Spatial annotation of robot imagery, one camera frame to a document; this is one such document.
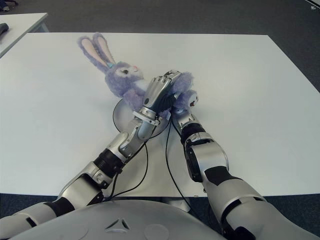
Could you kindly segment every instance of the rabbit face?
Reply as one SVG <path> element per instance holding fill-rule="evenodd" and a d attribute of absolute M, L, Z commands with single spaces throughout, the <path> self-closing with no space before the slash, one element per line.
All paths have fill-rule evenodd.
<path fill-rule="evenodd" d="M 142 71 L 136 66 L 118 62 L 106 72 L 105 82 L 114 95 L 122 98 L 125 92 L 134 87 L 135 82 L 143 78 Z"/>
<path fill-rule="evenodd" d="M 135 82 L 144 78 L 142 71 L 136 66 L 131 66 L 125 62 L 118 62 L 109 72 L 112 72 L 117 79 L 126 79 L 129 82 Z"/>

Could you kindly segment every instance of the round base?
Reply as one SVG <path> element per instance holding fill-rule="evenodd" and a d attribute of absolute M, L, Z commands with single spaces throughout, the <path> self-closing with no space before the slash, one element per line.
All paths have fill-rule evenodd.
<path fill-rule="evenodd" d="M 113 110 L 113 122 L 118 129 L 119 132 L 122 132 L 125 130 L 125 128 L 128 126 L 128 123 L 133 119 L 133 110 L 125 103 L 123 99 L 121 99 L 115 106 Z M 168 126 L 169 121 L 159 117 L 160 124 L 155 128 L 151 138 L 154 138 L 155 136 L 162 133 L 166 127 Z"/>

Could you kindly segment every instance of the table surface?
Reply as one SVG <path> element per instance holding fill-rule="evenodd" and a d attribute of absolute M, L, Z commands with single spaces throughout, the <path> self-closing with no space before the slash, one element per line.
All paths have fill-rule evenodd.
<path fill-rule="evenodd" d="M 6 23 L 9 26 L 9 30 L 0 36 L 0 58 L 47 16 L 47 13 L 0 15 L 0 24 Z"/>
<path fill-rule="evenodd" d="M 0 192 L 57 195 L 118 133 L 119 98 L 78 48 L 83 35 L 92 33 L 28 33 L 0 59 Z M 232 175 L 264 196 L 320 193 L 320 94 L 268 36 L 104 36 L 115 60 L 140 67 L 146 79 L 192 72 L 193 113 L 225 150 Z M 146 178 L 127 196 L 179 196 L 165 162 L 167 132 L 148 142 Z M 206 196 L 174 131 L 168 157 L 182 193 Z M 115 192 L 135 186 L 145 166 L 142 150 Z"/>

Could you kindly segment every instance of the stuffed bunny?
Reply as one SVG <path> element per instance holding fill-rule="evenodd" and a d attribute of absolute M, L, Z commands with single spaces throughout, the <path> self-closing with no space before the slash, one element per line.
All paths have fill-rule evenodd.
<path fill-rule="evenodd" d="M 111 92 L 123 98 L 133 111 L 139 111 L 143 106 L 143 97 L 149 82 L 144 80 L 143 73 L 136 66 L 125 62 L 116 63 L 112 57 L 106 39 L 101 33 L 96 32 L 92 40 L 83 36 L 78 39 L 78 45 L 84 55 L 105 74 L 105 82 Z M 188 109 L 198 102 L 197 93 L 190 90 L 193 76 L 184 72 L 174 83 L 171 93 L 181 93 L 174 106 Z M 168 119 L 170 109 L 159 114 Z"/>

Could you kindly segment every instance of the rabbit ear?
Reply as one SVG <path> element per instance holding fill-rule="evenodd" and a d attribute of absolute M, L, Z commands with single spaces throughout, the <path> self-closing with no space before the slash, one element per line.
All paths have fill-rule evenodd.
<path fill-rule="evenodd" d="M 102 36 L 101 33 L 96 32 L 93 35 L 93 43 L 103 60 L 107 63 L 116 64 L 111 52 L 108 48 L 107 40 Z"/>
<path fill-rule="evenodd" d="M 93 42 L 87 36 L 78 39 L 78 45 L 82 49 L 84 55 L 93 63 L 99 70 L 105 72 L 109 70 L 107 63 L 97 53 Z"/>

